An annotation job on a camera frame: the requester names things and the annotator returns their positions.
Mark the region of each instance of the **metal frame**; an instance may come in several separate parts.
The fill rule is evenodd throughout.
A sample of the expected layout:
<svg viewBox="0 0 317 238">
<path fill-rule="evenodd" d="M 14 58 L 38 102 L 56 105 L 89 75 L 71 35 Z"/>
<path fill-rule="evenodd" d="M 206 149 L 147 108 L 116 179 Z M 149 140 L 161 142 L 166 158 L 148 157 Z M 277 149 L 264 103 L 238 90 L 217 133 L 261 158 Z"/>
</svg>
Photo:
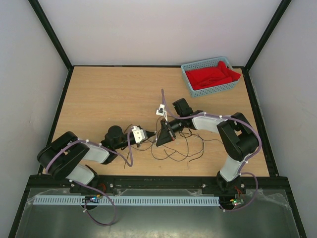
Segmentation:
<svg viewBox="0 0 317 238">
<path fill-rule="evenodd" d="M 256 48 L 254 49 L 251 57 L 249 58 L 245 66 L 236 66 L 234 68 L 241 68 L 245 79 L 245 84 L 247 92 L 249 95 L 252 111 L 257 124 L 258 132 L 263 140 L 263 151 L 265 156 L 266 165 L 269 171 L 270 177 L 258 177 L 259 187 L 263 189 L 284 189 L 290 206 L 293 211 L 293 216 L 296 222 L 298 232 L 302 238 L 306 237 L 303 224 L 301 222 L 297 206 L 293 197 L 291 187 L 289 185 L 287 177 L 280 177 L 275 159 L 272 153 L 272 149 L 268 140 L 266 133 L 264 121 L 262 118 L 261 110 L 252 86 L 252 82 L 249 76 L 249 70 L 254 64 L 255 60 L 259 56 L 261 50 L 272 34 L 273 30 L 277 26 L 279 20 L 281 19 L 283 13 L 286 11 L 291 0 L 282 0 L 279 7 L 277 8 L 274 16 L 272 17 L 270 23 L 268 24 L 266 30 L 264 31 L 262 37 L 260 38 Z M 67 93 L 68 85 L 74 70 L 75 65 L 72 65 L 68 56 L 66 55 L 60 41 L 58 40 L 51 24 L 49 23 L 43 9 L 41 8 L 38 0 L 29 0 L 33 10 L 38 16 L 40 22 L 42 23 L 44 29 L 46 30 L 48 36 L 50 37 L 52 43 L 54 44 L 57 52 L 62 58 L 65 66 L 68 69 L 68 75 L 65 81 L 64 89 L 58 104 L 58 108 L 53 120 L 50 135 L 48 137 L 47 144 L 51 143 L 53 135 L 57 126 L 57 121 L 63 106 L 63 102 Z M 111 66 L 124 66 L 124 67 L 180 67 L 180 65 L 111 65 Z M 14 219 L 9 237 L 14 237 L 18 229 L 20 219 L 22 217 L 23 209 L 27 201 L 29 192 L 31 188 L 63 188 L 70 187 L 68 180 L 56 181 L 51 176 L 42 174 L 43 167 L 40 166 L 38 174 L 30 176 L 28 183 L 26 185 L 25 191 L 23 193 L 21 203 L 19 205 L 16 217 Z M 149 176 L 100 176 L 101 181 L 106 184 L 107 192 L 112 193 L 114 188 L 134 188 L 134 189 L 145 189 L 145 188 L 164 188 L 164 189 L 201 189 L 205 194 L 214 194 L 219 197 L 230 196 L 231 194 L 224 194 L 219 191 L 216 185 L 216 177 L 149 177 Z M 245 189 L 254 189 L 255 181 L 251 177 L 243 177 L 242 181 L 245 185 Z"/>
</svg>

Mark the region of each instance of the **red cloth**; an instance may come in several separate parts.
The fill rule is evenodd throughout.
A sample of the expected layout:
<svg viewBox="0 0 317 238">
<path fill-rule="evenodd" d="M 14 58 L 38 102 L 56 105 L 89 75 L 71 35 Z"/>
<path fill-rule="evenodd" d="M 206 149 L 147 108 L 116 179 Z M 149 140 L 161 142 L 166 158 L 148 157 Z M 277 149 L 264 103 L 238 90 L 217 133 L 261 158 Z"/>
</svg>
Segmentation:
<svg viewBox="0 0 317 238">
<path fill-rule="evenodd" d="M 228 69 L 223 61 L 219 61 L 217 67 L 186 71 L 186 75 L 194 90 L 232 83 L 240 78 L 240 74 Z"/>
</svg>

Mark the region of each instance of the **white wall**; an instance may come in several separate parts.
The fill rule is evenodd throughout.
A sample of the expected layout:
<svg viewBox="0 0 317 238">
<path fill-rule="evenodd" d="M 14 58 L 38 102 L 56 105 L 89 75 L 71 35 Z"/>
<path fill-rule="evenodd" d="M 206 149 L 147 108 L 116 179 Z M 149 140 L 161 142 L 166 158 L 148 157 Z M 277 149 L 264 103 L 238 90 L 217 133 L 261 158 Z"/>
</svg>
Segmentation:
<svg viewBox="0 0 317 238">
<path fill-rule="evenodd" d="M 40 0 L 73 64 L 245 65 L 280 0 Z"/>
<path fill-rule="evenodd" d="M 67 70 L 26 0 L 0 0 L 0 237 L 39 167 Z"/>
<path fill-rule="evenodd" d="M 316 237 L 317 1 L 294 0 L 251 70 L 278 169 Z"/>
</svg>

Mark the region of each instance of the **blue basket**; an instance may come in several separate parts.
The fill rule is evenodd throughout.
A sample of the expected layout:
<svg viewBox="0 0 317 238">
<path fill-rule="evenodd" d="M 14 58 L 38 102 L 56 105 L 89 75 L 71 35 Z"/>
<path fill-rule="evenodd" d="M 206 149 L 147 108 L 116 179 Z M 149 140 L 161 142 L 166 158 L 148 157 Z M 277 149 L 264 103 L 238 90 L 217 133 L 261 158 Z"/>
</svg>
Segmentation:
<svg viewBox="0 0 317 238">
<path fill-rule="evenodd" d="M 191 71 L 198 68 L 217 67 L 219 61 L 223 61 L 229 69 L 233 70 L 233 68 L 229 64 L 229 61 L 227 60 L 226 57 L 217 57 L 217 58 L 202 60 L 202 61 L 198 61 L 194 63 L 187 63 L 181 66 L 182 72 L 183 72 L 183 79 L 187 85 L 187 88 L 192 98 L 197 98 L 197 97 L 233 89 L 234 86 L 236 86 L 236 84 L 239 82 L 239 81 L 235 81 L 232 83 L 227 83 L 227 84 L 210 87 L 210 88 L 204 88 L 200 90 L 193 89 L 192 85 L 190 84 L 187 78 L 186 71 Z"/>
</svg>

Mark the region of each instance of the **purple cable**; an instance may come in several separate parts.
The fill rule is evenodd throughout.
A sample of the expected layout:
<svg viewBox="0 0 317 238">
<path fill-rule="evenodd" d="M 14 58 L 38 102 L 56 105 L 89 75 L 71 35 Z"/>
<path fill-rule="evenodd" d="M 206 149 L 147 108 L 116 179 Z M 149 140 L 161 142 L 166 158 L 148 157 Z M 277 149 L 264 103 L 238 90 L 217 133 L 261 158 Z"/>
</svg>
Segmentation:
<svg viewBox="0 0 317 238">
<path fill-rule="evenodd" d="M 225 209 L 222 207 L 222 205 L 220 204 L 220 208 L 221 208 L 222 210 L 224 210 L 224 211 L 228 211 L 228 212 L 240 211 L 241 209 L 246 208 L 247 206 L 249 206 L 249 205 L 254 201 L 254 199 L 256 198 L 256 195 L 257 195 L 258 189 L 259 189 L 259 183 L 258 183 L 257 177 L 256 177 L 253 173 L 250 173 L 250 172 L 244 172 L 244 173 L 241 173 L 241 174 L 242 174 L 242 175 L 252 175 L 252 176 L 253 176 L 253 178 L 254 178 L 254 180 L 255 180 L 255 182 L 256 182 L 256 190 L 255 190 L 255 192 L 254 192 L 254 194 L 253 194 L 253 197 L 251 198 L 251 200 L 250 200 L 246 205 L 244 205 L 243 207 L 235 208 L 234 210 L 225 210 Z"/>
<path fill-rule="evenodd" d="M 123 160 L 127 163 L 127 165 L 129 167 L 131 167 L 133 165 L 133 158 L 132 158 L 132 154 L 130 153 L 130 158 L 131 158 L 131 164 L 127 161 L 127 159 L 120 153 L 117 153 L 115 151 L 112 151 L 100 144 L 97 144 L 97 143 L 94 143 L 94 142 L 90 142 L 90 141 L 86 141 L 86 140 L 76 140 L 70 144 L 68 144 L 67 146 L 65 146 L 63 149 L 61 149 L 61 151 L 59 151 L 53 158 L 52 160 L 48 163 L 48 165 L 46 166 L 46 173 L 49 174 L 49 169 L 50 167 L 52 166 L 52 164 L 54 163 L 54 161 L 62 154 L 64 153 L 65 151 L 67 151 L 70 147 L 72 147 L 73 145 L 75 144 L 78 144 L 78 143 L 87 143 L 87 144 L 91 144 L 91 145 L 94 145 L 94 146 L 97 146 L 97 147 L 101 147 L 103 148 L 104 150 L 107 150 L 108 152 L 111 152 L 111 153 L 114 153 L 118 156 L 121 156 L 123 158 Z M 130 145 L 130 141 L 128 140 L 128 147 L 129 147 L 129 151 L 131 152 L 131 145 Z"/>
<path fill-rule="evenodd" d="M 96 191 L 96 192 L 102 194 L 103 196 L 105 196 L 105 197 L 109 200 L 109 202 L 113 205 L 113 209 L 114 209 L 113 219 L 112 219 L 112 221 L 109 222 L 109 223 L 101 223 L 101 222 L 98 222 L 95 218 L 93 218 L 93 217 L 90 215 L 90 213 L 88 212 L 88 210 L 87 210 L 87 208 L 86 208 L 86 207 L 87 207 L 87 203 L 88 203 L 90 200 L 87 200 L 87 201 L 85 202 L 84 212 L 87 213 L 87 215 L 88 215 L 88 216 L 92 219 L 92 221 L 93 221 L 94 223 L 96 223 L 97 225 L 102 226 L 102 227 L 111 226 L 111 225 L 115 222 L 115 219 L 116 219 L 116 217 L 117 217 L 117 208 L 116 208 L 114 202 L 112 201 L 112 199 L 111 199 L 107 194 L 105 194 L 104 192 L 100 191 L 99 189 L 96 189 L 96 188 L 94 188 L 94 187 L 90 187 L 90 186 L 85 185 L 85 184 L 83 184 L 83 183 L 81 183 L 81 182 L 77 182 L 77 181 L 73 181 L 73 182 L 75 182 L 75 183 L 77 183 L 77 184 L 79 184 L 80 186 L 83 186 L 83 187 L 85 187 L 85 188 L 94 190 L 94 191 Z"/>
<path fill-rule="evenodd" d="M 167 103 L 166 103 L 166 100 L 165 100 L 165 96 L 164 96 L 164 89 L 161 90 L 162 92 L 162 104 L 165 105 L 165 109 L 166 111 L 174 118 L 176 119 L 190 119 L 190 118 L 196 118 L 196 117 L 201 117 L 201 116 L 206 116 L 206 117 L 210 117 L 210 118 L 215 118 L 215 119 L 219 119 L 220 116 L 218 115 L 213 115 L 213 114 L 208 114 L 208 113 L 198 113 L 196 115 L 192 115 L 192 116 L 188 116 L 188 117 L 179 117 L 179 116 L 176 116 L 174 115 L 170 109 L 168 108 L 167 106 Z M 223 119 L 227 119 L 227 120 L 233 120 L 233 121 L 236 121 L 238 123 L 241 123 L 242 125 L 245 125 L 247 128 L 249 128 L 252 133 L 256 136 L 258 142 L 259 142 L 259 146 L 258 146 L 258 149 L 251 155 L 247 156 L 244 160 L 245 161 L 248 161 L 250 158 L 252 158 L 253 156 L 255 156 L 257 153 L 259 153 L 259 151 L 261 150 L 262 148 L 262 141 L 261 141 L 261 138 L 259 136 L 259 134 L 253 129 L 252 126 L 250 126 L 249 124 L 247 124 L 246 122 L 242 121 L 242 120 L 239 120 L 239 119 L 236 119 L 236 118 L 232 118 L 230 116 L 222 116 Z M 242 170 L 243 166 L 245 165 L 245 161 L 241 164 L 239 170 L 238 170 L 238 173 L 240 173 L 240 171 Z"/>
</svg>

